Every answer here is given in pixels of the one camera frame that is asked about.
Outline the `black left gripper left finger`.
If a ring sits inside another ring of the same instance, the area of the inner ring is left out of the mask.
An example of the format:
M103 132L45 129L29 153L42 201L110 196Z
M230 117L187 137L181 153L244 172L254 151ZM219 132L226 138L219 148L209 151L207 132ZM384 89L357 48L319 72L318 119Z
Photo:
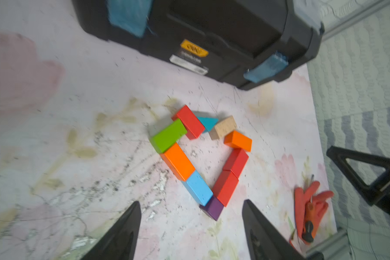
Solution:
M132 260L139 236L141 207L138 201L121 215L82 260Z

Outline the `green rectangular block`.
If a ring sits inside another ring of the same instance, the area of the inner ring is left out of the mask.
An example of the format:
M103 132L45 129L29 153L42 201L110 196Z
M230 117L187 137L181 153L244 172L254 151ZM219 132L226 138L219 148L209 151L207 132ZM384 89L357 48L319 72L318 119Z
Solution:
M161 130L156 135L150 137L149 141L155 151L159 154L167 151L181 137L187 133L185 126L180 119L175 120L172 124Z

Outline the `orange rectangular block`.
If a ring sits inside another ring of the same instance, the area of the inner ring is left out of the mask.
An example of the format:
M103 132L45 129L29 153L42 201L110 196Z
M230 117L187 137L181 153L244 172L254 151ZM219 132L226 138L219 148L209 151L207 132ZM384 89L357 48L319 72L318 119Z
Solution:
M224 144L231 148L240 148L250 152L252 148L252 139L234 130L225 136Z

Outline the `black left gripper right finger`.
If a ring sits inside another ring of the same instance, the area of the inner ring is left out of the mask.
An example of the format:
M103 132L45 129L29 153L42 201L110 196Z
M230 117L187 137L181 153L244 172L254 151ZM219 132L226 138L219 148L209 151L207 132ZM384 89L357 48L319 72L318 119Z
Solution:
M242 218L252 260L304 259L249 199L243 203Z

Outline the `natural wood rectangular block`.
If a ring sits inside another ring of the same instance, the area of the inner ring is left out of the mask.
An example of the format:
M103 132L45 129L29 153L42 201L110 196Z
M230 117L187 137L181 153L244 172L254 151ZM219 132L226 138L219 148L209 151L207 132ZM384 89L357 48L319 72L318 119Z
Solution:
M209 132L211 140L224 138L226 135L237 129L237 124L233 116L229 116L214 125Z

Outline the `light blue block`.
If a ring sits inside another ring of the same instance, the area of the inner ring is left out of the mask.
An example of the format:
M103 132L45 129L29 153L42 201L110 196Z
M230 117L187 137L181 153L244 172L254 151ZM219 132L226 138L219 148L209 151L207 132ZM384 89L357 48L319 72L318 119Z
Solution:
M201 206L206 206L213 196L213 192L196 170L186 181L181 181L181 183L188 190L192 198Z

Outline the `purple cube block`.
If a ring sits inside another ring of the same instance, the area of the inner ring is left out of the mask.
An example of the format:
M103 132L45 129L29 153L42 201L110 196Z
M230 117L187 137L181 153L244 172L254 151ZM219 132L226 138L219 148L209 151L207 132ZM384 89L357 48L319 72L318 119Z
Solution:
M224 205L215 197L212 196L205 206L200 205L199 208L203 210L209 217L218 221Z

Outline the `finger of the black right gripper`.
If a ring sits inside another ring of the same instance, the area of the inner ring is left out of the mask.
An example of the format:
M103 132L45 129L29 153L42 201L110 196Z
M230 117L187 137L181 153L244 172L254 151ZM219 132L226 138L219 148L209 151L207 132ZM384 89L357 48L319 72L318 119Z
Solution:
M340 169L370 206L390 206L390 158L332 146L327 156ZM365 176L358 167L380 170L375 177Z

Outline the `dark red rectangular block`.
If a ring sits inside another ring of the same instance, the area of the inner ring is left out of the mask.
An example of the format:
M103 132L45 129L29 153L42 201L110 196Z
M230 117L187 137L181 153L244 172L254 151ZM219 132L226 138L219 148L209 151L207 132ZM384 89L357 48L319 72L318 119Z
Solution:
M246 151L240 148L233 149L223 166L224 171L231 171L237 178L240 177L249 159Z

